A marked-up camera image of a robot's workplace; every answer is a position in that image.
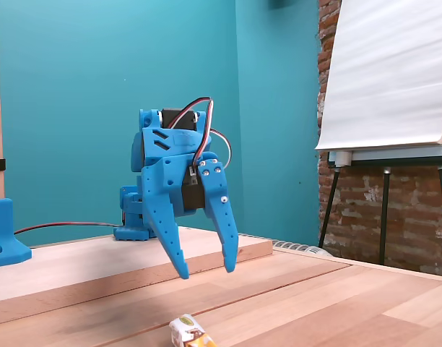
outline brick wall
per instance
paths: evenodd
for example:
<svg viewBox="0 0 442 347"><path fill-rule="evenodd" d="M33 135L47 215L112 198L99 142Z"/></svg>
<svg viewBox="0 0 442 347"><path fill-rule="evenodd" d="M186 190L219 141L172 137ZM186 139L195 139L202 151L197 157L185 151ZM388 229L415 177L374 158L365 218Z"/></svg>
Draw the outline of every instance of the brick wall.
<svg viewBox="0 0 442 347"><path fill-rule="evenodd" d="M341 0L319 0L318 57L321 126L326 83ZM319 161L320 218L332 185L333 170ZM383 168L342 169L324 248L338 257L378 262ZM442 196L436 168L393 168L389 190L385 264L442 275Z"/></svg>

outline cable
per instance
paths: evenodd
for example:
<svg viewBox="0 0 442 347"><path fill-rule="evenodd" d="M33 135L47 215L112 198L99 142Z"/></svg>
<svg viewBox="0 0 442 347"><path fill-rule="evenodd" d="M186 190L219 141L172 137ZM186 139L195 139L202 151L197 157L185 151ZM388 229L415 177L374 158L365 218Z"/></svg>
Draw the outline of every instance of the cable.
<svg viewBox="0 0 442 347"><path fill-rule="evenodd" d="M185 108L183 108L178 115L174 118L174 120L172 120L169 125L168 128L169 129L174 129L174 127L176 126L176 124L184 117L184 115L186 113L188 113L191 108L193 108L195 105L202 103L204 101L210 101L211 98L208 96L202 96L201 98L197 98L194 101L191 101Z"/></svg>
<svg viewBox="0 0 442 347"><path fill-rule="evenodd" d="M174 118L174 120L172 120L169 123L168 128L174 129L176 127L176 125L178 124L178 122L184 117L184 115L187 112L189 112L191 110L191 108L193 108L195 105L202 103L204 101L209 101L208 109L207 109L207 117L206 117L206 121L205 121L205 128L204 128L204 133L202 136L202 141L200 143L200 146L197 148L197 151L194 155L194 159L192 160L192 166L193 166L194 170L196 170L196 162L200 158L202 153L204 152L205 147L208 144L209 133L212 132L213 134L216 134L217 136L221 137L221 139L227 145L227 149L229 150L229 158L227 160L227 163L224 166L224 169L226 169L229 166L231 158L232 158L232 146L230 145L229 140L227 139L227 137L225 135L223 135L221 132L218 132L216 129L211 128L212 119L213 119L213 100L210 97L204 96L201 98L197 98L194 101L191 101L186 107L184 107L178 113L178 115Z"/></svg>
<svg viewBox="0 0 442 347"><path fill-rule="evenodd" d="M197 151L194 154L194 159L192 160L192 168L194 169L194 171L196 171L197 169L197 160L200 158L200 156L205 150L205 147L208 144L209 131L212 128L212 119L213 119L213 100L210 99L207 110L207 118L205 119L204 134L201 138L200 146L197 148Z"/></svg>
<svg viewBox="0 0 442 347"><path fill-rule="evenodd" d="M29 230L38 229L38 228L47 228L50 226L113 226L119 227L117 224L110 223L96 223L96 222L57 222L57 223L46 223L40 224L38 226L29 226L28 228L23 228L14 232L14 235L24 233Z"/></svg>
<svg viewBox="0 0 442 347"><path fill-rule="evenodd" d="M225 142L225 144L227 145L227 150L229 151L229 158L227 159L227 163L224 165L224 169L226 169L229 166L230 160L233 157L232 146L230 145L230 142L229 142L228 138L224 134L222 134L221 132L218 132L216 129L213 129L213 128L210 129L210 132L212 132L213 134L215 134L218 137L220 137Z"/></svg>

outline black wire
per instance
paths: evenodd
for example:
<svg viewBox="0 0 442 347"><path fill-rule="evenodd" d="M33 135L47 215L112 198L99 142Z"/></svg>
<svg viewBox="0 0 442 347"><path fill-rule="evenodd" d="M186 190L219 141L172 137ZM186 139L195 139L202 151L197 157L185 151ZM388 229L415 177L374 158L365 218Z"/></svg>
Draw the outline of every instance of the black wire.
<svg viewBox="0 0 442 347"><path fill-rule="evenodd" d="M119 227L118 224L111 223L98 223L98 222L55 222L55 223L45 223L37 226L29 226L28 228L23 228L14 232L14 235L24 233L29 230L39 229L39 228L49 228L51 226L112 226Z"/></svg>
<svg viewBox="0 0 442 347"><path fill-rule="evenodd" d="M179 111L176 117L169 123L168 128L171 128L175 123L178 123L181 120L181 118L183 118L184 114L186 114L196 104L201 103L202 101L210 101L210 100L211 98L209 96L202 96L200 98L191 101L181 111Z"/></svg>

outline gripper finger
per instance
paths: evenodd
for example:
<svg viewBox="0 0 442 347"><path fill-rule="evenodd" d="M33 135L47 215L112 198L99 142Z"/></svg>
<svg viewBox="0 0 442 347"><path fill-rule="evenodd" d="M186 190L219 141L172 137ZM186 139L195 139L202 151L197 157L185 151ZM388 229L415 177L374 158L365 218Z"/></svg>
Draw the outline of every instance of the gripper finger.
<svg viewBox="0 0 442 347"><path fill-rule="evenodd" d="M160 240L173 266L183 279L189 278L189 267L179 242L178 225L175 222L173 206L168 193L145 194L142 214L146 215L155 235Z"/></svg>
<svg viewBox="0 0 442 347"><path fill-rule="evenodd" d="M222 244L224 266L234 271L238 253L238 232L228 196L228 183L222 163L206 160L198 167L205 191L205 214L213 220Z"/></svg>

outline wooden table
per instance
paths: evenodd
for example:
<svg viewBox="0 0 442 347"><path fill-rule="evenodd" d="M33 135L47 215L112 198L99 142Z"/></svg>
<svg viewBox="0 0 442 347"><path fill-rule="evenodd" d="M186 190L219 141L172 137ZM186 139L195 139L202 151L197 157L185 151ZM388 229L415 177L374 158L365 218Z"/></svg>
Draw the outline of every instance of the wooden table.
<svg viewBox="0 0 442 347"><path fill-rule="evenodd" d="M442 346L442 277L275 249L0 324L0 347L171 347L190 313L223 346Z"/></svg>

